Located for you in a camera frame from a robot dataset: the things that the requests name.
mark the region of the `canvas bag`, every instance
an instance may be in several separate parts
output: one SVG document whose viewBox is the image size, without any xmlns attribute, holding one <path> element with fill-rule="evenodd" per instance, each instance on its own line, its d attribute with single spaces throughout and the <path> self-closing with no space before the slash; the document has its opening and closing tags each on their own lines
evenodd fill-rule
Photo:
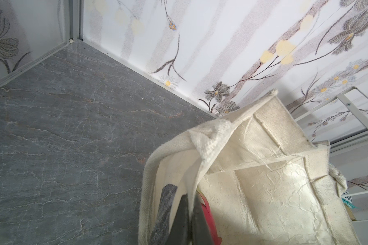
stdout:
<svg viewBox="0 0 368 245">
<path fill-rule="evenodd" d="M 149 157 L 139 244 L 165 244 L 183 195 L 191 217 L 196 188 L 223 245 L 360 244 L 328 141 L 311 143 L 277 93 L 189 129 Z"/>
</svg>

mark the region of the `gray marble surface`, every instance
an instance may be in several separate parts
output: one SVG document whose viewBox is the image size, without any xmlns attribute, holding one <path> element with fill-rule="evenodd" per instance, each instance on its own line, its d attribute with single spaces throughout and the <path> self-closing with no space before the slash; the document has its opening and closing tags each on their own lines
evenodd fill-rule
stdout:
<svg viewBox="0 0 368 245">
<path fill-rule="evenodd" d="M 142 171 L 213 118 L 75 42 L 0 89 L 0 244 L 137 244 Z"/>
</svg>

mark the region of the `pink object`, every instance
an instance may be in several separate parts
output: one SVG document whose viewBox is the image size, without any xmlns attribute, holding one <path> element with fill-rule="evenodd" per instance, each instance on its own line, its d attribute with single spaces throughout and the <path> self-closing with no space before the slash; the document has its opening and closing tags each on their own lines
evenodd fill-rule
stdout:
<svg viewBox="0 0 368 245">
<path fill-rule="evenodd" d="M 198 193 L 205 203 L 205 204 L 203 203 L 201 204 L 202 204 L 204 217 L 206 218 L 206 222 L 210 230 L 211 238 L 213 239 L 215 245 L 221 245 L 222 238 L 218 237 L 217 228 L 215 226 L 215 221 L 214 221 L 213 215 L 210 210 L 210 205 L 206 197 L 203 195 L 203 193 L 201 193 L 200 191 L 198 191 Z"/>
</svg>

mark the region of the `white daisy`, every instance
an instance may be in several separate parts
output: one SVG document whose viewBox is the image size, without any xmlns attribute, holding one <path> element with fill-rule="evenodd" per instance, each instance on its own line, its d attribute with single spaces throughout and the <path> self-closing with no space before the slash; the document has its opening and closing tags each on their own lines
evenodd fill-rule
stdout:
<svg viewBox="0 0 368 245">
<path fill-rule="evenodd" d="M 170 89 L 176 90 L 178 87 L 178 81 L 171 76 L 163 75 L 160 77 L 160 82 Z"/>
</svg>

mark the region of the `floral wallpaper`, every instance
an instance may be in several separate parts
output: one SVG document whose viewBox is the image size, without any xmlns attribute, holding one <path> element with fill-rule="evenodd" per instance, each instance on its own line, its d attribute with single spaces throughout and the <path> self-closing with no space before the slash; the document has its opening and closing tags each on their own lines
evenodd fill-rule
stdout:
<svg viewBox="0 0 368 245">
<path fill-rule="evenodd" d="M 368 0 L 85 0 L 83 39 L 218 117 L 272 88 L 293 117 L 368 95 Z M 316 141 L 363 129 L 339 101 L 298 123 Z"/>
<path fill-rule="evenodd" d="M 63 42 L 62 0 L 0 1 L 0 78 Z"/>
</svg>

